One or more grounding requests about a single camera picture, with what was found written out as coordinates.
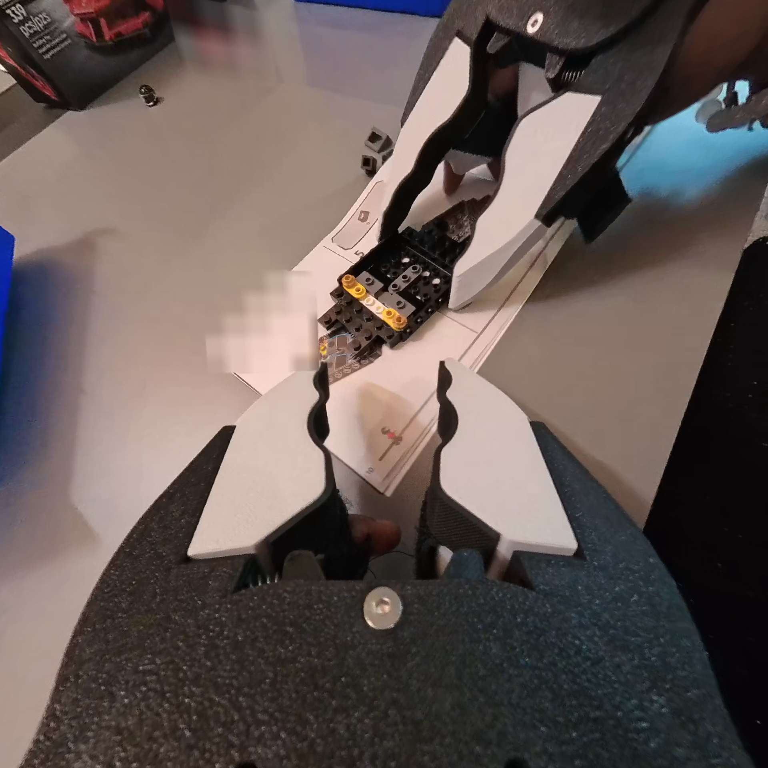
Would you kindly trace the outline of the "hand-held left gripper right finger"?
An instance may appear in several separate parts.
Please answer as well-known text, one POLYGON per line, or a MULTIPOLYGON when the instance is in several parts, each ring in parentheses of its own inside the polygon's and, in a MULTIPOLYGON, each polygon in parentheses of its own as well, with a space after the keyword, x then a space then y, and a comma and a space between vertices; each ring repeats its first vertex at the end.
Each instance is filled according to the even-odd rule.
POLYGON ((504 581, 519 552, 574 555, 578 542, 527 416, 458 360, 441 361, 433 537, 474 551, 504 581))

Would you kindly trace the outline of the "person's left hand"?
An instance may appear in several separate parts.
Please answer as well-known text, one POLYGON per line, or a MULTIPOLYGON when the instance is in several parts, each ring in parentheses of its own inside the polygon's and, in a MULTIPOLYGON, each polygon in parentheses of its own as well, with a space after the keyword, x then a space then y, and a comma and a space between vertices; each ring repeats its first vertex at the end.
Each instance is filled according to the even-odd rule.
POLYGON ((401 541, 401 529, 392 521, 351 514, 348 522, 353 541, 361 547, 368 548, 371 556, 392 552, 401 541))

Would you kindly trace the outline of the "black lego model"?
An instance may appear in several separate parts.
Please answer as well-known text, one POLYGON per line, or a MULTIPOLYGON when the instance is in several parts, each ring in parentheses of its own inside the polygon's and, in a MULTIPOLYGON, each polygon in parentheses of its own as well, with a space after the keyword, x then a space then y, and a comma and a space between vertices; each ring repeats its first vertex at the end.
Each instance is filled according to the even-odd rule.
POLYGON ((333 304, 319 318, 328 332, 350 335, 355 358, 394 348, 446 308, 453 273, 467 241, 446 224, 411 227, 376 245, 348 267, 330 293, 333 304))

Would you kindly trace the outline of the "white instruction booklet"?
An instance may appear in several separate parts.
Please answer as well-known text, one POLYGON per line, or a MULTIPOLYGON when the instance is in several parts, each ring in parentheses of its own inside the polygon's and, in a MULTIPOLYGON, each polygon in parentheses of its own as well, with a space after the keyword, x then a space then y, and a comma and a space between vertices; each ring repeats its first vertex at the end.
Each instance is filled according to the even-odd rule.
MULTIPOLYGON (((309 279, 315 281, 316 304, 331 306, 332 268, 341 274, 374 246, 373 215, 381 209, 387 171, 380 171, 340 224, 297 265, 304 277, 268 275, 266 287, 249 294, 230 329, 228 366, 263 395, 290 373, 309 365, 309 279)), ((440 310, 405 351, 384 352, 377 362, 361 363, 331 383, 339 389, 328 405, 331 453, 378 492, 390 495, 436 431, 437 368, 454 358, 477 371, 532 294, 544 272, 570 236, 574 222, 558 221, 547 229, 521 261, 474 305, 440 310)))

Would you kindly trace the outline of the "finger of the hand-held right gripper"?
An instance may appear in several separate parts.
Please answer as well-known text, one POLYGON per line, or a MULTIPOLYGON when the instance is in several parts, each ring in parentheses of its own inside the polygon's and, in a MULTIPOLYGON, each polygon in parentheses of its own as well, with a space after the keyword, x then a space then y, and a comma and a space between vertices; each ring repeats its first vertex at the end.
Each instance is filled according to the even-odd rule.
POLYGON ((460 310, 513 268, 546 231, 538 213, 601 96, 568 91, 528 112, 504 150, 492 200, 456 262, 448 307, 460 310))
POLYGON ((479 119, 488 86, 488 42, 487 34, 472 47, 454 38, 402 125, 387 163, 380 240, 399 230, 447 152, 479 119))

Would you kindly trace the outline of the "person's black clothing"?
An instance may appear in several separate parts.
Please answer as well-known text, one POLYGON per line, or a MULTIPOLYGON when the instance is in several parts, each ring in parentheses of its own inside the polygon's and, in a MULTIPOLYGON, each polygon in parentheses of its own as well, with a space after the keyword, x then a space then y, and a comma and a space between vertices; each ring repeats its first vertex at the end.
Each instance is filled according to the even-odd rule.
POLYGON ((766 236, 740 258, 644 532, 744 747, 767 766, 766 236))

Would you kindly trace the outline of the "lego set box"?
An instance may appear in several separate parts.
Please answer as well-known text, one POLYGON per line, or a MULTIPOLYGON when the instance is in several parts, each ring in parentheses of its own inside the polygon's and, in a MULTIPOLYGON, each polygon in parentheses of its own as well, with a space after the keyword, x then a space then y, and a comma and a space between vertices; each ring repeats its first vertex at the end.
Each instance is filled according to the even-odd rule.
POLYGON ((164 1, 2 1, 2 66, 37 102, 82 110, 173 41, 164 1))

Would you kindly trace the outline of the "person's right hand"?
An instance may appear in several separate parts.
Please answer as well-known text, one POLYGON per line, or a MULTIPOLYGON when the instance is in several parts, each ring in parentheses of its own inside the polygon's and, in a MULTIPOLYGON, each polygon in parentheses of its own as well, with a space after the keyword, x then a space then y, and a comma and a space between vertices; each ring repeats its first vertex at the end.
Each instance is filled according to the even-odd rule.
POLYGON ((658 83, 648 122, 666 120, 732 80, 762 38, 765 19, 763 2, 705 2, 658 83))

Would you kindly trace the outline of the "blue plastic bin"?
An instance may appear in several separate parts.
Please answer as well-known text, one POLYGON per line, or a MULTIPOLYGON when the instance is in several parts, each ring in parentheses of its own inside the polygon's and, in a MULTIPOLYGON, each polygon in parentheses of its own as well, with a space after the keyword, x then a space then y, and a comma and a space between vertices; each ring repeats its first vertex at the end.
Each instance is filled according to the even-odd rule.
POLYGON ((14 374, 18 357, 18 324, 21 312, 21 278, 18 242, 1 226, 1 434, 11 412, 14 374))
POLYGON ((409 14, 424 18, 440 18, 451 1, 299 1, 305 5, 329 5, 343 8, 409 14))

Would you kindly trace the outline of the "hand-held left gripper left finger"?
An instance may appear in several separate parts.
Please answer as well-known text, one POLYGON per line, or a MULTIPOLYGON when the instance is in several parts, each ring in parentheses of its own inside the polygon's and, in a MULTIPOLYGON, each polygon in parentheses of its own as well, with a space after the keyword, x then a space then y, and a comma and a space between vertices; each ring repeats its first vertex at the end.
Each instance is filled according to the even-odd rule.
POLYGON ((294 372, 237 420, 187 549, 192 560, 265 554, 329 499, 326 366, 294 372))

